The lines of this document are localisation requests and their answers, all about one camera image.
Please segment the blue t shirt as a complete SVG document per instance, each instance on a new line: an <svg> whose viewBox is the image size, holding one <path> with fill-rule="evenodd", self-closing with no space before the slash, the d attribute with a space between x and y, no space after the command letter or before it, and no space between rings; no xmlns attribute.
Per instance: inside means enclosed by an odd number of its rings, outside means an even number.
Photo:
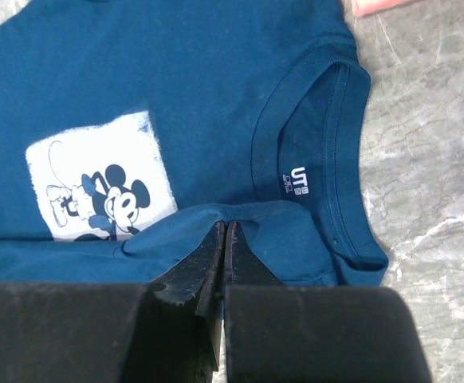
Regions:
<svg viewBox="0 0 464 383"><path fill-rule="evenodd" d="M370 77L338 1L32 1L0 25L0 281L147 282L218 221L290 285L378 285Z"/></svg>

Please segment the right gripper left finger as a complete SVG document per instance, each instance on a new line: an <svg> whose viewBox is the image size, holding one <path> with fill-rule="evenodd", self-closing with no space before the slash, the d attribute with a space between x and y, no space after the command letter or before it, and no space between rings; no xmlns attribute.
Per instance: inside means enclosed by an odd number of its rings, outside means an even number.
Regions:
<svg viewBox="0 0 464 383"><path fill-rule="evenodd" d="M0 382L209 382L225 225L148 284L0 282Z"/></svg>

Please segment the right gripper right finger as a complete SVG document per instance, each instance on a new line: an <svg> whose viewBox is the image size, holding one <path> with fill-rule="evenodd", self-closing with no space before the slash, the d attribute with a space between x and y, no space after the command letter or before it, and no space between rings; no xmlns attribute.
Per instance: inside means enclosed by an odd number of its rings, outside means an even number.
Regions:
<svg viewBox="0 0 464 383"><path fill-rule="evenodd" d="M411 312L394 290L286 286L227 228L226 375L230 382L429 382Z"/></svg>

